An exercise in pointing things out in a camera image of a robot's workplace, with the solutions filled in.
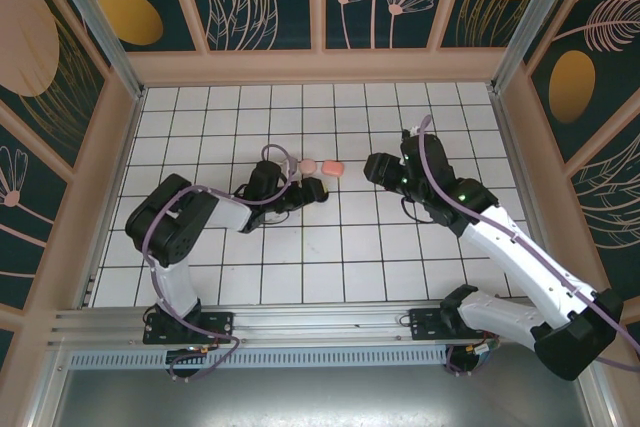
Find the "white grid floor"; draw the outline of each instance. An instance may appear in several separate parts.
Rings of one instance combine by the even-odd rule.
[[[280,225],[248,235],[205,230],[189,257],[203,304],[441,299],[465,282],[501,297],[523,295],[483,252],[444,227],[416,224],[403,214],[399,195],[365,179],[367,156],[399,156],[401,127],[429,112],[456,174],[481,180],[526,231],[484,84],[150,89],[89,306],[154,303],[148,269],[124,226],[162,179],[177,173],[233,192],[270,142],[298,159],[338,159],[345,174],[317,174],[329,200]],[[412,214],[428,220],[417,210]]]

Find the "yellow circle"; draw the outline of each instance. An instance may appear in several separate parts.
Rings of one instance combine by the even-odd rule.
[[[98,0],[120,40],[149,45],[162,37],[162,19],[148,0]]]
[[[34,97],[53,82],[60,43],[45,0],[0,0],[0,85]]]
[[[570,50],[556,62],[549,83],[549,104],[553,116],[564,124],[577,120],[585,111],[596,85],[596,69],[587,54]]]

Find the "pink foam block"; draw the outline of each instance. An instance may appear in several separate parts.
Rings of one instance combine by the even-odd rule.
[[[325,160],[322,163],[322,173],[331,177],[341,177],[344,174],[344,164],[337,160]]]
[[[313,175],[318,170],[315,160],[304,159],[298,163],[298,169],[302,175]]]

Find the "wall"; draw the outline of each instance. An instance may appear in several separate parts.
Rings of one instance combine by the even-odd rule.
[[[98,0],[148,85],[488,80],[530,0]]]
[[[640,316],[639,5],[560,0],[503,95],[548,248],[597,289],[612,287],[631,331]],[[620,338],[605,354],[638,361]],[[638,376],[606,376],[627,420],[640,418]]]
[[[0,411],[72,308],[133,100],[64,0],[0,0]]]

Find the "floor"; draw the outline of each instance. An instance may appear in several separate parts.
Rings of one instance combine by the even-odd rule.
[[[171,173],[233,192],[260,149],[339,159],[330,196],[251,234],[206,229],[189,257],[204,305],[441,299],[462,283],[523,295],[484,252],[446,228],[418,225],[400,196],[363,173],[372,152],[400,155],[400,130],[432,113],[458,177],[474,177],[527,231],[489,96],[481,83],[375,83],[153,88],[147,93],[90,307],[148,306],[148,268],[124,232],[127,217]],[[412,210],[429,220],[421,208]]]

